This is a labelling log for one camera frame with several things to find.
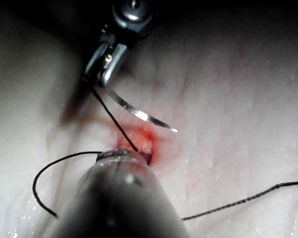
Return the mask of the left arm needle driver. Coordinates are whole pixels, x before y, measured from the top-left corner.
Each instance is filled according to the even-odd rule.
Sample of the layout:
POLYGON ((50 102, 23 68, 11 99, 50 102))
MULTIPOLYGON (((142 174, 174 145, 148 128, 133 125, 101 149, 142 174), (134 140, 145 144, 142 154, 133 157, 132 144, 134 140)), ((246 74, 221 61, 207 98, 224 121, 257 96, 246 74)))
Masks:
POLYGON ((134 152, 125 149, 113 149, 100 153, 96 162, 109 162, 109 161, 128 161, 133 163, 140 163, 150 165, 152 161, 152 154, 144 152, 134 152))

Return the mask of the right arm needle driver jaw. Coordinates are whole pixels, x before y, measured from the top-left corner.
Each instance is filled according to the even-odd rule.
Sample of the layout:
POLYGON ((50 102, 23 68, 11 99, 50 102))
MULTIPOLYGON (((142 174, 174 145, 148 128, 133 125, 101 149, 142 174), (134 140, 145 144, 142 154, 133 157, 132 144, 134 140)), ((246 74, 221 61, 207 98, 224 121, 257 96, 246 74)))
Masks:
POLYGON ((104 56, 108 47, 109 47, 108 43, 100 43, 100 45, 97 47, 97 49, 95 50, 88 64, 85 67, 84 74, 83 74, 85 79, 88 78, 88 74, 90 73, 90 71, 92 70, 92 67, 96 64, 96 62, 104 56))
POLYGON ((99 73, 98 85, 100 87, 112 85, 128 54, 129 49, 126 45, 117 44, 110 53, 105 55, 104 66, 99 73))

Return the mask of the right arm needle driver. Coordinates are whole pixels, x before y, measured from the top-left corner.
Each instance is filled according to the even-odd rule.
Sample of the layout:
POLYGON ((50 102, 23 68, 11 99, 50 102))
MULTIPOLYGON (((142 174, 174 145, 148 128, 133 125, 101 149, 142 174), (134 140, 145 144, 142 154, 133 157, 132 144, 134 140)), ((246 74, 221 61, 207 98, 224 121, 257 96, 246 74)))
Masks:
POLYGON ((146 38, 154 24, 154 1, 115 0, 100 35, 101 43, 134 46, 146 38))

